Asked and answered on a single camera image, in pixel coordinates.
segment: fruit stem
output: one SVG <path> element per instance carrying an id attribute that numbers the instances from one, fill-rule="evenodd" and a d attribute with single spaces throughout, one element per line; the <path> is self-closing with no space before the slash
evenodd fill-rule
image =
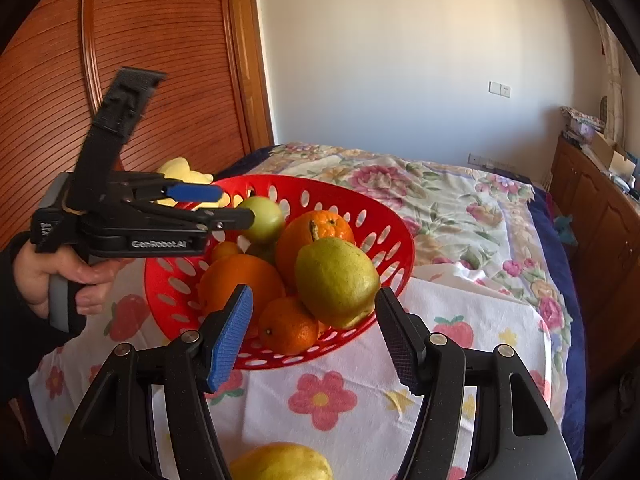
<path id="1" fill-rule="evenodd" d="M 309 231 L 311 232 L 311 239 L 316 241 L 320 238 L 320 233 L 318 232 L 318 225 L 311 220 L 309 222 Z"/>

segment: human hand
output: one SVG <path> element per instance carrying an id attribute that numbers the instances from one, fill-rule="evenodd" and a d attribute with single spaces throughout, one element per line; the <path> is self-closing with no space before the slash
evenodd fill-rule
<path id="1" fill-rule="evenodd" d="M 49 277 L 60 274 L 76 282 L 87 283 L 76 294 L 78 314 L 100 314 L 116 274 L 133 258 L 105 260 L 94 266 L 85 263 L 70 246 L 62 246 L 53 254 L 36 253 L 35 246 L 25 243 L 14 260 L 14 281 L 18 291 L 36 316 L 49 316 Z"/>

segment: floral bedspread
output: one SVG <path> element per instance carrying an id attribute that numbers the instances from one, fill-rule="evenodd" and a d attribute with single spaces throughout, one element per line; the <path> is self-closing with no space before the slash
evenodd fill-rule
<path id="1" fill-rule="evenodd" d="M 416 267 L 460 262 L 535 308 L 546 323 L 539 330 L 551 335 L 551 410 L 561 422 L 572 319 L 527 208 L 531 186 L 469 168 L 298 143 L 275 148 L 251 173 L 324 180 L 380 200 L 414 234 Z"/>

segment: yellow plush toy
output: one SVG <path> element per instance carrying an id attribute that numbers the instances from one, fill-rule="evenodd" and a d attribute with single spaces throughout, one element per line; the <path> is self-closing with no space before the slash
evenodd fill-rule
<path id="1" fill-rule="evenodd" d="M 158 168 L 156 173 L 162 173 L 165 178 L 175 178 L 188 184 L 211 184 L 213 182 L 213 175 L 200 173 L 199 171 L 191 171 L 187 159 L 183 156 L 168 160 Z M 158 203 L 170 207 L 177 204 L 177 202 L 171 198 L 163 198 L 162 200 L 158 200 Z M 203 202 L 194 209 L 201 207 L 224 207 L 228 204 L 229 195 L 225 193 L 218 202 Z"/>

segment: screw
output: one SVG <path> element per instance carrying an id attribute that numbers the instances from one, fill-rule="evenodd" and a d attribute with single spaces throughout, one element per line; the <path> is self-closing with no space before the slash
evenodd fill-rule
<path id="1" fill-rule="evenodd" d="M 431 334 L 429 336 L 429 341 L 434 345 L 444 346 L 447 344 L 447 337 L 442 334 Z"/>
<path id="2" fill-rule="evenodd" d="M 498 353 L 503 357 L 513 357 L 515 352 L 509 345 L 498 346 Z"/>
<path id="3" fill-rule="evenodd" d="M 182 339 L 185 343 L 195 343 L 198 338 L 200 338 L 200 333 L 197 330 L 187 330 L 180 339 Z"/>
<path id="4" fill-rule="evenodd" d="M 113 349 L 113 353 L 119 357 L 127 355 L 129 352 L 131 352 L 131 345 L 129 343 L 120 343 Z"/>

